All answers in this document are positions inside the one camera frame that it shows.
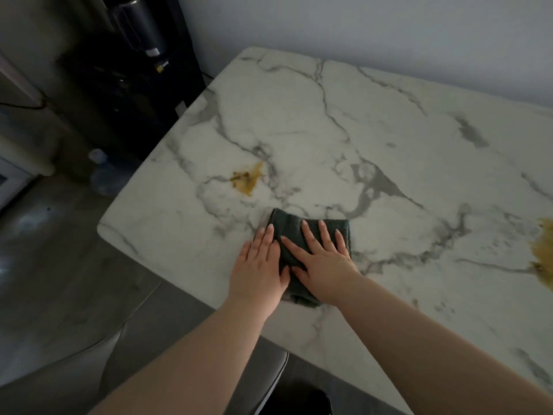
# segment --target person's left arm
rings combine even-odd
[[[279,275],[280,247],[272,225],[246,242],[234,264],[228,298],[102,401],[91,414],[220,415],[252,354],[266,319],[290,281]]]

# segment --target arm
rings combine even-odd
[[[292,268],[321,301],[338,307],[415,414],[553,413],[553,398],[480,349],[359,274],[343,237],[307,224],[313,254],[283,244],[307,268]]]
[[[290,281],[278,273],[273,227],[246,242],[231,273],[225,303],[190,334],[101,402],[93,415],[220,415],[252,354],[266,319]]]

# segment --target black cord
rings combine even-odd
[[[211,76],[210,76],[208,73],[206,73],[206,72],[203,72],[203,71],[202,71],[202,74],[203,74],[204,76],[206,76],[206,77],[211,78],[211,80],[215,80],[213,77],[211,77]]]
[[[28,109],[31,111],[41,111],[46,108],[46,100],[42,100],[42,104],[40,106],[23,106],[21,104],[12,104],[12,103],[5,103],[0,102],[0,106],[7,106],[9,108],[17,108],[17,109]]]

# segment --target folded cloth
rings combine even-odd
[[[286,246],[280,241],[280,236],[286,236],[292,240],[302,249],[311,252],[309,246],[305,241],[305,237],[301,231],[301,221],[303,218],[288,214],[286,211],[275,208],[268,224],[273,224],[275,232],[274,238],[280,243],[280,271],[288,265],[291,267],[300,267],[306,269],[305,266],[297,260],[294,255],[290,253]],[[315,238],[322,244],[321,232],[319,230],[318,220],[306,220],[309,228],[311,229]],[[349,220],[323,220],[326,223],[328,232],[330,233],[330,239],[332,243],[336,245],[335,231],[340,230],[342,236],[346,242],[348,252],[350,252],[350,235],[349,235]],[[284,298],[293,301],[296,304],[301,304],[307,307],[318,307],[321,302],[315,298],[315,296],[309,292],[309,290],[300,282],[300,280],[291,272],[290,273],[290,285],[287,288],[287,292],[284,294]]]

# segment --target marble table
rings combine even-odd
[[[248,48],[98,231],[216,308],[267,209],[349,218],[364,275],[553,392],[553,293],[529,265],[537,219],[553,216],[552,154],[551,110]],[[252,196],[235,190],[233,172],[259,161]],[[282,302],[263,336],[409,412],[335,308]]]

